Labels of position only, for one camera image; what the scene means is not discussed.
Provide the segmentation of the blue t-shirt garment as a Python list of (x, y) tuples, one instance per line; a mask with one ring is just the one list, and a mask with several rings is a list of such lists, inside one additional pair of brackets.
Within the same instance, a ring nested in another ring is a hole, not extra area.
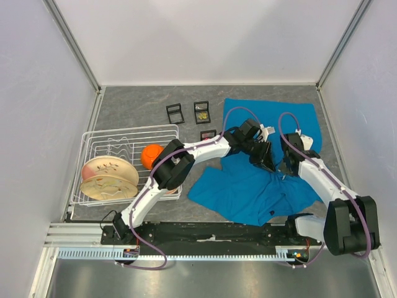
[[(266, 127), (274, 127), (276, 131), (269, 140), (276, 165), (283, 158), (281, 132), (292, 133), (301, 128), (303, 134), (313, 138), (312, 148), (321, 151), (321, 130), (312, 104), (227, 98), (223, 115), (229, 129), (240, 126), (252, 115)], [(297, 214), (320, 200), (304, 180), (255, 167), (244, 153), (221, 158), (220, 163), (221, 169), (204, 169), (187, 197), (229, 221), (262, 226), (274, 217)]]

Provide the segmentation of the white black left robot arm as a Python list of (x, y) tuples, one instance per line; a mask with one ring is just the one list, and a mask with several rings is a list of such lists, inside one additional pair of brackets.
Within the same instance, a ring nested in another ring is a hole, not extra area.
[(112, 220), (115, 238), (129, 244), (136, 237), (135, 227), (140, 226), (146, 214), (168, 191), (183, 184), (196, 164), (214, 158), (223, 158), (237, 153), (249, 156), (249, 162), (261, 169), (274, 172), (269, 135), (273, 127), (265, 127), (254, 119), (248, 119), (239, 127), (233, 127), (213, 138), (195, 143), (171, 141), (153, 163), (153, 169), (142, 190), (123, 211)]

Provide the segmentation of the gold leaf brooch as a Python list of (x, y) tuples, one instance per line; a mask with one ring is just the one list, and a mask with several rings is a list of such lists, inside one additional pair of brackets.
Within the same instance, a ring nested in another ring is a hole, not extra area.
[(208, 119), (208, 114), (205, 112), (201, 112), (198, 114), (198, 119), (202, 122)]

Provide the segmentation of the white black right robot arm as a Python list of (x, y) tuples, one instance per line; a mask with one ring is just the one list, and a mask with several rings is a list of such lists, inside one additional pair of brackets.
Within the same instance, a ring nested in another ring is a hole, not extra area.
[(306, 237), (323, 242), (331, 254), (368, 256), (380, 246), (375, 200), (343, 184), (311, 149), (312, 139), (296, 131), (280, 137), (284, 153), (281, 172), (304, 180), (327, 207), (326, 217), (297, 215), (284, 237), (299, 244)]

